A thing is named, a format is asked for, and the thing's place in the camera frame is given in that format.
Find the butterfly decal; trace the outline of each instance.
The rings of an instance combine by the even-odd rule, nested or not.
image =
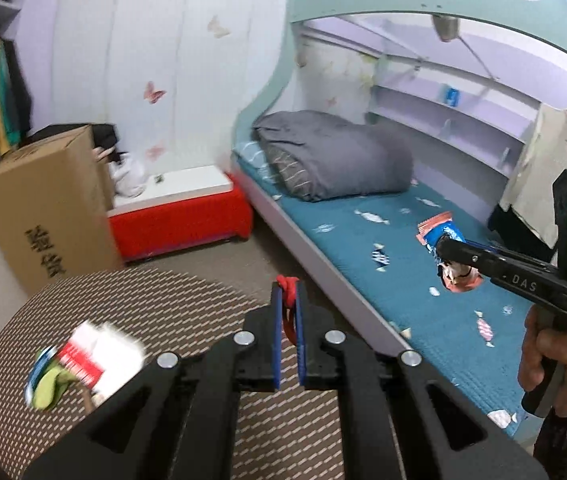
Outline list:
[[[146,157],[151,162],[154,162],[164,153],[166,153],[166,146],[164,146],[163,142],[160,142],[146,150]]]
[[[166,94],[165,90],[155,90],[155,83],[148,81],[144,91],[144,99],[150,102],[151,105],[155,104]]]
[[[228,36],[230,29],[222,27],[222,24],[219,22],[219,17],[215,14],[208,23],[208,32],[212,32],[212,35],[218,40],[219,38]]]

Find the metal screw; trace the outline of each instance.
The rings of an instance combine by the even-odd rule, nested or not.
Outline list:
[[[241,332],[237,332],[232,339],[238,345],[248,346],[255,340],[255,335],[247,330],[242,330]]]
[[[341,345],[345,341],[345,334],[340,330],[329,330],[324,337],[333,345]]]
[[[419,352],[415,352],[414,350],[407,350],[403,352],[403,354],[401,354],[401,360],[404,365],[408,366],[417,366],[423,361]]]
[[[179,363],[179,357],[173,352],[164,352],[157,357],[157,364],[162,368],[174,368]]]

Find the beige shirt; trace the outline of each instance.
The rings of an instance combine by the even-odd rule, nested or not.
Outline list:
[[[548,247],[557,241],[552,184],[567,169],[567,110],[542,104],[534,132],[519,157],[499,202],[516,215]]]

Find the red strap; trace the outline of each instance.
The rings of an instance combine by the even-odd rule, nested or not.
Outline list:
[[[299,278],[293,276],[277,276],[277,283],[283,291],[282,320],[283,332],[293,345],[297,346],[297,334],[294,327],[294,313],[297,300],[297,282]]]

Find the snack package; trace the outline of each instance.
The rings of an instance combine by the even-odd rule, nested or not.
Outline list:
[[[443,286],[452,292],[468,292],[477,288],[483,282],[483,278],[477,269],[459,264],[457,262],[445,262],[436,252],[437,242],[442,236],[449,236],[453,240],[465,242],[465,238],[458,227],[452,222],[452,213],[446,211],[428,220],[421,222],[417,229],[417,240],[428,249],[438,265],[438,274]]]

